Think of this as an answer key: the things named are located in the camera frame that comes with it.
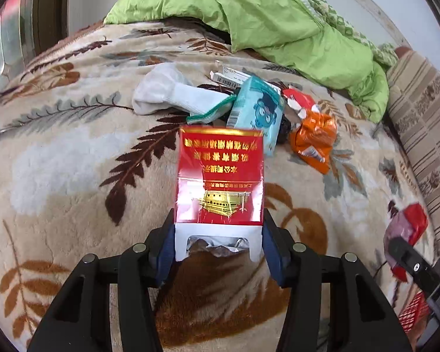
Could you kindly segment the red purple wrapper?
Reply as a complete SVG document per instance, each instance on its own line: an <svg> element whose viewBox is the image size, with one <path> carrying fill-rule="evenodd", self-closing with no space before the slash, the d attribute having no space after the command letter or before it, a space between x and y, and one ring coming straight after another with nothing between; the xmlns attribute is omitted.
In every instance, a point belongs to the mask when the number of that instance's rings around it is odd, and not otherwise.
<svg viewBox="0 0 440 352"><path fill-rule="evenodd" d="M391 257L389 244L392 239L402 237L409 245L414 246L428 228L428 216L419 203L409 204L406 208L399 210L396 204L390 201L388 211L390 224L383 238L385 258L393 276L401 282L406 282L406 271Z"/></svg>

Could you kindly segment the red cigarette pack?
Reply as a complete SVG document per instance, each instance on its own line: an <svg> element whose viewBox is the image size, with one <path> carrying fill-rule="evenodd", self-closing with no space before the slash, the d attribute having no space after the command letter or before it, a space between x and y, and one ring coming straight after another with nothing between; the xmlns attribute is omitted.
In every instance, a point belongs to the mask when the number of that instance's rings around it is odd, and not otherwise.
<svg viewBox="0 0 440 352"><path fill-rule="evenodd" d="M262 250L264 150L260 130L182 126L174 211L175 258L203 240L233 253Z"/></svg>

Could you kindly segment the red white snack bag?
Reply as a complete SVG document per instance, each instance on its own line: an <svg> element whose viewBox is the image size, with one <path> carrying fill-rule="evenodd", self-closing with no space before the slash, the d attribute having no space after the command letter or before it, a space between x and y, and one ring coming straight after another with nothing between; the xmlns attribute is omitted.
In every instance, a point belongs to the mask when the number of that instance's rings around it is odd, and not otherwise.
<svg viewBox="0 0 440 352"><path fill-rule="evenodd" d="M294 110L300 119L305 119L309 111L319 113L319 108L309 94L304 94L295 88L286 88L282 91L288 106Z"/></svg>

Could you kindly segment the teal cartoon tissue pack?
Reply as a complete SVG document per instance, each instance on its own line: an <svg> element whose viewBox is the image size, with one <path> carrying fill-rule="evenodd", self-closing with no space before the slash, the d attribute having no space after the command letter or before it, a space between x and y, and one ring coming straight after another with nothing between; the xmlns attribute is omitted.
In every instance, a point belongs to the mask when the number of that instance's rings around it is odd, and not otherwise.
<svg viewBox="0 0 440 352"><path fill-rule="evenodd" d="M260 130L264 138L264 153L273 155L280 123L285 110L285 99L262 79L251 76L237 94L227 127Z"/></svg>

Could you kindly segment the red mesh trash basket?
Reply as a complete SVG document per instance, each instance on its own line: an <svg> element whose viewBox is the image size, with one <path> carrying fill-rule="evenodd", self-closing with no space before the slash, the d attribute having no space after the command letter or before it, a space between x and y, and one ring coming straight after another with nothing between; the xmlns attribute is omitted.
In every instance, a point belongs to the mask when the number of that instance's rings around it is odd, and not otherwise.
<svg viewBox="0 0 440 352"><path fill-rule="evenodd" d="M401 326L405 333L409 333L420 319L428 315L430 312L424 294L419 291L398 316Z"/></svg>

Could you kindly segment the orange crumpled wrapper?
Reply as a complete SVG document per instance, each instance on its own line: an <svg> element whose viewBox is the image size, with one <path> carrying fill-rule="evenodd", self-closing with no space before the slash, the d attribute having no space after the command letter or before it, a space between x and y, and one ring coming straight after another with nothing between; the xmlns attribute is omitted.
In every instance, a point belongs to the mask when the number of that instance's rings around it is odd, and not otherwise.
<svg viewBox="0 0 440 352"><path fill-rule="evenodd" d="M337 138L335 118L311 110L305 110L302 116L299 127L289 135L292 151L309 166L326 175Z"/></svg>

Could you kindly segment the striped floral headboard cushion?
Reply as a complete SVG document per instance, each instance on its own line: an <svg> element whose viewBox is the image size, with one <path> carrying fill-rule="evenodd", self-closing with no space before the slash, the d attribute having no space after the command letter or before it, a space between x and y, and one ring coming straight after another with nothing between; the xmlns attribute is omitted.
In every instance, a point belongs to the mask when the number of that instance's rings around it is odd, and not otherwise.
<svg viewBox="0 0 440 352"><path fill-rule="evenodd" d="M411 48L387 73L387 112L424 197L440 252L440 71Z"/></svg>

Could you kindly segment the black sock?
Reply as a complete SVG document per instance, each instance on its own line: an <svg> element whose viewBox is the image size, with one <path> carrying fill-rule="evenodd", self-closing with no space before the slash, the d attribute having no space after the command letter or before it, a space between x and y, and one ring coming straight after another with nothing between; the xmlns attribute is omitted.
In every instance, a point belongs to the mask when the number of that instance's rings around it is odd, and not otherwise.
<svg viewBox="0 0 440 352"><path fill-rule="evenodd" d="M226 114L220 117L220 121L225 122L227 126L230 126L228 124L230 120L230 114L231 111L228 111ZM280 127L277 134L277 144L283 145L286 141L288 141L288 135L292 130L292 124L291 122L286 118L285 114L282 114L282 118L280 121Z"/></svg>

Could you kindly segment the white medicine box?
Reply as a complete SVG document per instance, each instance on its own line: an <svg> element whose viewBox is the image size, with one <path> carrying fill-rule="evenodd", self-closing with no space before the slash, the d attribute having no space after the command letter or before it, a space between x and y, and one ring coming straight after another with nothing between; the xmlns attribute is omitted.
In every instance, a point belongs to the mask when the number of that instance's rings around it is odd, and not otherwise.
<svg viewBox="0 0 440 352"><path fill-rule="evenodd" d="M211 71L210 78L221 86L232 89L240 88L251 75L239 72L231 67L222 66L219 71Z"/></svg>

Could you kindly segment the stained glass window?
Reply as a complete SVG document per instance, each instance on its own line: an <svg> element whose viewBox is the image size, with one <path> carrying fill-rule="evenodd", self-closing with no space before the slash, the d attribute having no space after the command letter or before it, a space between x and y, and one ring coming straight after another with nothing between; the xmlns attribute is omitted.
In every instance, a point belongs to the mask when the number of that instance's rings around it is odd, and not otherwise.
<svg viewBox="0 0 440 352"><path fill-rule="evenodd" d="M6 0L0 8L0 92L35 56L33 0Z"/></svg>

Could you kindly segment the green quilt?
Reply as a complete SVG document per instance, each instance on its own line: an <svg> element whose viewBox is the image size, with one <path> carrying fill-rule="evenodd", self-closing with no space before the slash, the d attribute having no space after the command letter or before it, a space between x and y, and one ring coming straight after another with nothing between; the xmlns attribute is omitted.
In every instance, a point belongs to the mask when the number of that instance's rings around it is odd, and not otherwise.
<svg viewBox="0 0 440 352"><path fill-rule="evenodd" d="M385 76L397 62L391 45L376 46L326 0L118 0L107 24L195 18L230 35L233 51L251 48L309 80L348 92L366 118L382 120Z"/></svg>

